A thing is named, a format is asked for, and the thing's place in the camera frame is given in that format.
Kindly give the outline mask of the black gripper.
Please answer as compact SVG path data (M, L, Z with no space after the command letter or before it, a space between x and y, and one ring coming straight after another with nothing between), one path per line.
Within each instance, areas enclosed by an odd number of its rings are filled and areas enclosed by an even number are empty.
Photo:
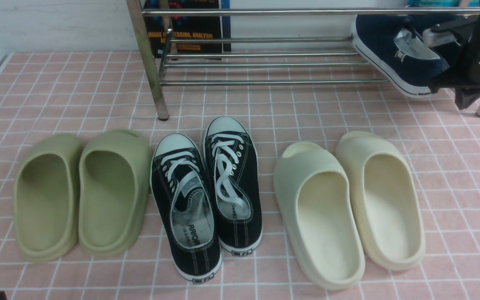
M477 15L426 15L422 20L422 41L428 48L456 42L472 42Z

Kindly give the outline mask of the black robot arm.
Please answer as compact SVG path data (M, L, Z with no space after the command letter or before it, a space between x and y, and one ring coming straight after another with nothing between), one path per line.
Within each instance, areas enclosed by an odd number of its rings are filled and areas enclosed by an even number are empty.
M457 108L469 108L480 98L480 14L436 23L423 32L422 39L429 48L451 42L460 44L455 62L430 79L428 88L431 93L453 89Z

